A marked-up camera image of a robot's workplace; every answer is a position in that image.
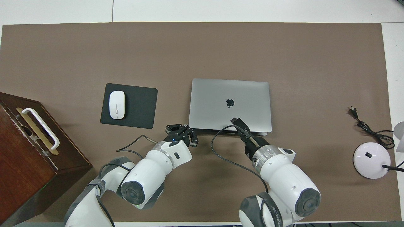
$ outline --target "wooden cabinet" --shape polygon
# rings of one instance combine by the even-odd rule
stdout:
[[[54,139],[32,111],[59,140]],[[42,213],[92,168],[43,105],[0,92],[0,225]]]

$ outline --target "brown desk mat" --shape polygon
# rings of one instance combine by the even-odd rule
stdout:
[[[0,73],[0,91],[41,101],[94,164],[93,176],[117,156],[137,162],[114,151],[140,134],[159,140],[167,124],[187,123],[193,78],[267,81],[273,132],[265,138],[295,150],[294,163],[322,194],[319,209],[304,221],[401,220],[396,174],[369,180],[352,163],[356,147],[374,140],[355,126],[350,105],[373,129],[391,130],[380,24],[4,25]],[[107,83],[157,88],[153,129],[101,124]],[[264,188],[214,156],[211,139],[200,136],[192,161],[168,175],[151,210],[106,193],[114,221],[238,221],[242,199]],[[151,147],[141,141],[132,148],[146,154]],[[251,167],[238,138],[218,137],[215,147]],[[61,220],[86,183],[41,218]]]

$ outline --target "silver laptop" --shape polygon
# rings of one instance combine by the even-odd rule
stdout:
[[[241,80],[193,79],[189,126],[220,130],[241,118],[251,132],[272,131],[269,84]]]

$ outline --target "white mouse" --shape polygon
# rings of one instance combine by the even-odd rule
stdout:
[[[124,118],[125,93],[123,91],[116,90],[109,95],[109,115],[117,120]]]

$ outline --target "white handle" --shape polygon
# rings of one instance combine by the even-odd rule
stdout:
[[[55,136],[55,134],[52,132],[52,130],[47,126],[47,124],[42,120],[42,118],[38,115],[38,113],[32,109],[32,108],[25,108],[21,113],[26,114],[28,112],[31,112],[32,115],[39,121],[39,123],[44,127],[44,129],[48,132],[48,134],[52,137],[53,141],[55,144],[51,147],[52,150],[56,149],[60,142],[59,139]]]

